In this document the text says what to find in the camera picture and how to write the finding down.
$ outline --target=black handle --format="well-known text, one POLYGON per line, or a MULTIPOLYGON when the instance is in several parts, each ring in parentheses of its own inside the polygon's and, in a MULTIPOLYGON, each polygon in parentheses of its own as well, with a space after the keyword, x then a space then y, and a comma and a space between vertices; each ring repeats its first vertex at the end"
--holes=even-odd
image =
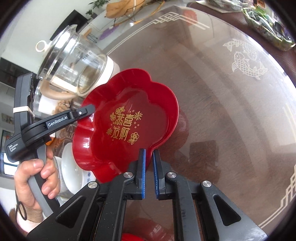
MULTIPOLYGON (((46 145, 39 147, 37 151, 34 153, 34 157, 32 158, 41 159, 45 165, 46 164, 46 145)), ((28 184, 30 186, 30 189, 35 199, 39 203, 44 215, 48 217, 54 211, 56 211, 60 207, 60 205, 56 198, 49 199, 47 195, 43 195, 43 193, 41 192, 42 185, 45 182, 46 182, 46 179, 43 179, 41 177, 40 172, 34 176, 31 176, 28 180, 28 184)))
POLYGON ((50 134, 93 114, 94 111, 94 105, 90 104, 77 110, 63 111, 27 126, 5 142, 8 160, 11 162, 24 160, 24 157, 48 142, 50 134))

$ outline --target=white cup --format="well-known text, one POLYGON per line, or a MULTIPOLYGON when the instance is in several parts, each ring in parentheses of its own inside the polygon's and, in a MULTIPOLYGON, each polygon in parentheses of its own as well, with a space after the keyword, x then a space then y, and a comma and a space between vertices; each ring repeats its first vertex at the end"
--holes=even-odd
POLYGON ((66 144, 62 153, 62 176, 67 188, 73 194, 87 183, 96 180, 92 171, 85 171, 77 165, 73 156, 72 143, 66 144))

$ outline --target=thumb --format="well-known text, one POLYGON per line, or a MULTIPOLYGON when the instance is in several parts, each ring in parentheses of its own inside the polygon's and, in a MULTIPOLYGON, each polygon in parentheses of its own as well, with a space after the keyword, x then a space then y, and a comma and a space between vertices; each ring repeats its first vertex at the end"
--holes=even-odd
POLYGON ((18 165, 17 171, 15 172, 15 187, 21 188, 27 185, 27 181, 30 176, 33 176, 40 172, 43 167, 43 161, 40 159, 32 159, 24 161, 18 165))

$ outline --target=metal screw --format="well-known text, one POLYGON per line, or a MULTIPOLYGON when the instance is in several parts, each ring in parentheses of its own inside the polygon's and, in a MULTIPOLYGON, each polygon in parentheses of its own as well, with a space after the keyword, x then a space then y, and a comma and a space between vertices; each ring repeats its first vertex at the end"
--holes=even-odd
POLYGON ((131 172, 125 172, 125 173, 123 174, 123 176, 124 176, 125 178, 131 178, 131 177, 133 176, 133 173, 131 173, 131 172))
POLYGON ((98 184, 96 183, 96 182, 90 182, 89 184, 88 184, 88 187, 89 188, 96 188, 98 186, 98 184))
POLYGON ((204 187, 206 187, 206 188, 209 188, 212 184, 211 184, 210 181, 203 181, 203 182, 202 182, 202 185, 203 185, 204 187))
POLYGON ((175 178, 175 177, 177 176, 177 174, 176 174, 175 172, 168 172, 168 173, 167 173, 167 176, 168 176, 169 178, 175 178))

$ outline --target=red flower-shaped dish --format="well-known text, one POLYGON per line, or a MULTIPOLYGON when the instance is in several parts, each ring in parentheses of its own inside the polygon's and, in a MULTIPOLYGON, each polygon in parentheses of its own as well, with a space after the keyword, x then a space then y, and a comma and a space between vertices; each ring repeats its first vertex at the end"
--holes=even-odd
POLYGON ((91 170, 100 182, 125 172, 145 148, 146 167, 152 151, 173 133, 178 121, 178 102, 165 85, 153 82, 142 69, 127 69, 94 89, 82 106, 96 111, 78 121, 73 138, 74 158, 91 170))
POLYGON ((144 241, 144 240, 138 236, 128 234, 128 233, 123 233, 121 235, 121 241, 144 241))

